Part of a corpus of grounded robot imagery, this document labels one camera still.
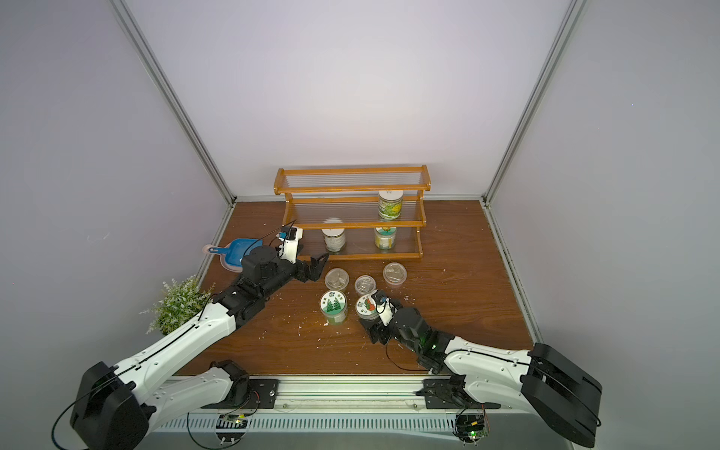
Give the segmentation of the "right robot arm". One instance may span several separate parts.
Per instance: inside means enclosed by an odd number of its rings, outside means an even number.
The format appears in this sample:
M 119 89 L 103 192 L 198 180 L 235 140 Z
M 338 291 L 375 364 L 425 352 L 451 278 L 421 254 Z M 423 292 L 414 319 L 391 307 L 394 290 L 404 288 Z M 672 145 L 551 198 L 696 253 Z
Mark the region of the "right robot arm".
M 536 343 L 528 351 L 510 351 L 472 343 L 428 325 L 414 307 L 390 302 L 359 316 L 371 342 L 391 342 L 413 352 L 416 363 L 447 380 L 418 394 L 461 409 L 459 437 L 474 441 L 478 427 L 470 410 L 488 404 L 537 414 L 562 438 L 592 448 L 602 422 L 602 385 L 553 347 Z

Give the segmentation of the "green yellow label jar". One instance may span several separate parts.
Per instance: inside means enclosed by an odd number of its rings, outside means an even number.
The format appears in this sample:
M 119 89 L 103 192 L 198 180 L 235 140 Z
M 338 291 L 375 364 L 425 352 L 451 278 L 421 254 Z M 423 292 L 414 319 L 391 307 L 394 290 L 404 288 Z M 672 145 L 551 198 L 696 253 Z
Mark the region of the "green yellow label jar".
M 404 198 L 403 190 L 381 190 L 378 192 L 378 212 L 381 218 L 395 221 L 401 216 Z

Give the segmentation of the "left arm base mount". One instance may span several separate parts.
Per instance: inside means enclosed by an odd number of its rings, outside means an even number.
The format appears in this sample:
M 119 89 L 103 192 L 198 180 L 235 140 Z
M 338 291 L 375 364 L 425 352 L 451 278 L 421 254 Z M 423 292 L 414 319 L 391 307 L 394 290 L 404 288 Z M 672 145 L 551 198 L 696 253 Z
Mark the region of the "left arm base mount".
M 275 407 L 279 379 L 251 378 L 232 360 L 212 362 L 211 369 L 222 369 L 230 375 L 232 386 L 223 401 L 204 405 L 204 409 L 266 409 Z

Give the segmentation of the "red seed cup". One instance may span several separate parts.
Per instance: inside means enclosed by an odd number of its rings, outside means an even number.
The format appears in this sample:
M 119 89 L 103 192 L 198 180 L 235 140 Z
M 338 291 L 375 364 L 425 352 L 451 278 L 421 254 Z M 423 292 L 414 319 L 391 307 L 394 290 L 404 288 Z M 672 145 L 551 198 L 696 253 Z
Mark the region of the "red seed cup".
M 354 290 L 359 296 L 373 294 L 377 291 L 377 282 L 370 275 L 361 275 L 354 283 Z

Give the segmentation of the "yellow seed cup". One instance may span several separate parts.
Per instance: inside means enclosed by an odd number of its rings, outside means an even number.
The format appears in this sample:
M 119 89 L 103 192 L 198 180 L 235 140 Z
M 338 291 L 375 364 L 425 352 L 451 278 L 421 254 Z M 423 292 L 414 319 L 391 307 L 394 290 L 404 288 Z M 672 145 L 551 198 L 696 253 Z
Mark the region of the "yellow seed cup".
M 324 284 L 328 290 L 344 292 L 350 284 L 350 276 L 344 269 L 336 267 L 327 272 Z

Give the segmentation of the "green mimosa seed jar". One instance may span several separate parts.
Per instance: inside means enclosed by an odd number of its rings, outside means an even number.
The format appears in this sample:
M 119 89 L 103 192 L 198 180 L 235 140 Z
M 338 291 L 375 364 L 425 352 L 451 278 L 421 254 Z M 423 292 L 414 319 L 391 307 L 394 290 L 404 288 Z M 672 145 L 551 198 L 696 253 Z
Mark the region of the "green mimosa seed jar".
M 341 291 L 327 291 L 321 297 L 320 307 L 328 324 L 342 324 L 347 318 L 347 296 Z

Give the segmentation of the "strawberry lid seed jar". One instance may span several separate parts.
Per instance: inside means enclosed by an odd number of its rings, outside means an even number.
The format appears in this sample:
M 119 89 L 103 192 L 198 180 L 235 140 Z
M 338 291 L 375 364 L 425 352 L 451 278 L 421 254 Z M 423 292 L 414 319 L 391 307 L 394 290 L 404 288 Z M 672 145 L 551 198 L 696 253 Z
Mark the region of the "strawberry lid seed jar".
M 377 305 L 371 294 L 362 295 L 355 304 L 360 319 L 373 321 L 379 317 Z

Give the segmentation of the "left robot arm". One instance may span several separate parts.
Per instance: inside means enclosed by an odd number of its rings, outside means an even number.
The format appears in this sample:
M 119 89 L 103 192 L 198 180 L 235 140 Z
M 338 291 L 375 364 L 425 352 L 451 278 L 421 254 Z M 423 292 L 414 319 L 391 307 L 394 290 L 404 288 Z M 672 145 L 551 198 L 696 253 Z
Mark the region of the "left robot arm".
M 247 380 L 230 360 L 171 387 L 163 384 L 247 324 L 290 281 L 318 281 L 328 258 L 292 262 L 276 247 L 255 247 L 234 282 L 185 324 L 113 366 L 99 362 L 90 367 L 67 408 L 71 427 L 90 449 L 133 449 L 170 420 L 225 401 Z

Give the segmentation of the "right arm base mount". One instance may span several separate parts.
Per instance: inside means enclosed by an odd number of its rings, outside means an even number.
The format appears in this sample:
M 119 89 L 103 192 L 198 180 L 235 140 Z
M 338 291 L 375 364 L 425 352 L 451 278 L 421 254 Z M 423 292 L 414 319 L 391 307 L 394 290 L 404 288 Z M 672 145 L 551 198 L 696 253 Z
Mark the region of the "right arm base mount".
M 479 402 L 465 391 L 465 377 L 450 375 L 441 378 L 425 378 L 423 386 L 414 395 L 425 401 L 429 410 L 489 409 L 499 410 L 502 405 L 494 402 Z

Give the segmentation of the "clear grey seed cup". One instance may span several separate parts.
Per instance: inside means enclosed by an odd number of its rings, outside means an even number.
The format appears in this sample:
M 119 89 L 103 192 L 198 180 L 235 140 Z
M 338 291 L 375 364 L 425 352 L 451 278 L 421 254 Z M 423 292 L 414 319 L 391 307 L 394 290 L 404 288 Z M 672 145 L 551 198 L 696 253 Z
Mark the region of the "clear grey seed cup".
M 399 287 L 407 281 L 408 272 L 400 262 L 390 262 L 382 270 L 382 276 L 389 286 Z

